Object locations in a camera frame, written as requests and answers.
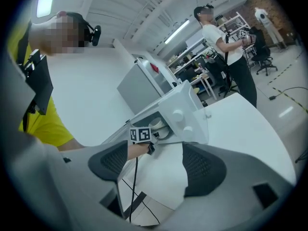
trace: man in white t-shirt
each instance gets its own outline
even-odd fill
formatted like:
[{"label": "man in white t-shirt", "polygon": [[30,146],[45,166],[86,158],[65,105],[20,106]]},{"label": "man in white t-shirt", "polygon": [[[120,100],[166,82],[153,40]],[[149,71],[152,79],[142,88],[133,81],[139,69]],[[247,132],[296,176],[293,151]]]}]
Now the man in white t-shirt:
[{"label": "man in white t-shirt", "polygon": [[229,38],[229,42],[226,43],[226,34],[211,24],[213,20],[213,7],[211,5],[195,8],[194,16],[202,25],[202,35],[207,43],[223,58],[225,58],[225,53],[228,52],[227,64],[230,75],[237,84],[240,94],[254,107],[257,107],[256,86],[240,48],[241,46],[250,45],[252,43],[251,39],[245,38],[234,41]]},{"label": "man in white t-shirt", "polygon": [[262,23],[263,26],[266,28],[266,30],[269,33],[270,38],[273,41],[273,43],[275,45],[277,45],[277,47],[280,49],[280,51],[281,51],[281,47],[280,47],[279,43],[282,43],[283,46],[285,48],[287,48],[287,46],[284,43],[282,36],[280,35],[280,33],[277,30],[277,28],[275,27],[273,22],[270,21],[270,19],[267,17],[268,13],[264,9],[259,9],[257,7],[255,7],[255,11],[256,11],[256,13],[255,13],[256,19],[260,23]]}]

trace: brick wall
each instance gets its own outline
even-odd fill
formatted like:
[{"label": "brick wall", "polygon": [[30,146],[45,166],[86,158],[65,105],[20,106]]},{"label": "brick wall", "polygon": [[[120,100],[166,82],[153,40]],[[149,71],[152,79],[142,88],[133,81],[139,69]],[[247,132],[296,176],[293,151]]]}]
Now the brick wall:
[{"label": "brick wall", "polygon": [[256,19],[255,7],[265,9],[267,11],[270,20],[281,32],[283,37],[285,33],[294,32],[292,23],[290,22],[283,8],[276,0],[247,0],[244,5],[224,14],[224,16],[228,20],[230,17],[234,17],[236,15],[236,12],[240,13],[250,26],[255,26],[256,28],[263,31],[265,42],[268,46],[270,46],[273,44],[273,42],[264,26]]}]

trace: yellow and black floor tape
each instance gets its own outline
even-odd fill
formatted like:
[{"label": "yellow and black floor tape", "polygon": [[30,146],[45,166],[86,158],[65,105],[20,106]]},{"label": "yellow and black floor tape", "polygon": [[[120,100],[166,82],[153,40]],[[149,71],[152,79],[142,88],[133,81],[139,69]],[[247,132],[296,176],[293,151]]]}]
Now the yellow and black floor tape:
[{"label": "yellow and black floor tape", "polygon": [[[302,51],[297,57],[295,57],[295,60],[297,60],[300,56],[301,56],[301,54],[303,54],[303,52],[304,51]],[[275,79],[273,79],[272,81],[270,81],[269,83],[268,83],[268,85],[270,84],[270,83],[272,83],[274,80],[276,80],[279,76],[281,76],[286,70],[288,70],[290,67],[292,66],[292,64],[289,64],[289,66],[287,66],[287,68],[285,69],[285,70],[283,70]]]},{"label": "yellow and black floor tape", "polygon": [[[276,88],[273,87],[274,90],[276,90],[279,93],[282,93],[281,90],[278,90]],[[296,101],[294,98],[291,98],[288,94],[286,93],[282,93],[284,96],[288,97],[289,99],[291,99],[293,102],[295,102],[297,105],[299,105],[307,114],[308,114],[308,109],[306,109],[302,104],[300,104],[298,101]]]}]

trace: person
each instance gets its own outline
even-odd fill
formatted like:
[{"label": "person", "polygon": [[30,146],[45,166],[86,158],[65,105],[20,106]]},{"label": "person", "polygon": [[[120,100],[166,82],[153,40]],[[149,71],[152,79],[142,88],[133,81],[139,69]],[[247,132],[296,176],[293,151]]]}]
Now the person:
[{"label": "person", "polygon": [[258,7],[255,7],[255,17],[256,19],[263,24],[263,26],[266,28],[271,40],[273,43],[277,46],[277,48],[282,52],[280,44],[284,46],[286,49],[287,46],[284,43],[284,40],[280,33],[278,32],[277,28],[273,24],[273,22],[268,18],[268,13],[264,9],[259,9]]},{"label": "person", "polygon": [[249,71],[247,61],[243,56],[241,46],[253,43],[251,38],[234,41],[229,38],[226,43],[226,34],[211,24],[213,20],[213,6],[207,5],[194,9],[194,16],[202,26],[202,35],[207,43],[213,47],[223,58],[228,52],[228,66],[230,75],[237,84],[240,94],[246,98],[254,107],[257,107],[257,90],[254,80]]},{"label": "person", "polygon": [[[58,12],[54,17],[41,24],[33,24],[29,17],[22,14],[7,39],[10,56],[16,62],[18,43],[28,35],[28,44],[24,64],[33,50],[41,54],[54,56],[59,53],[72,53],[77,47],[86,47],[90,41],[90,30],[78,13]],[[54,145],[59,151],[84,148],[65,128],[57,114],[52,97],[49,100],[46,115],[38,112],[27,114],[27,124],[21,122],[20,131],[39,138],[43,143]],[[153,152],[152,144],[135,144],[128,148],[128,160],[142,154]]]}]

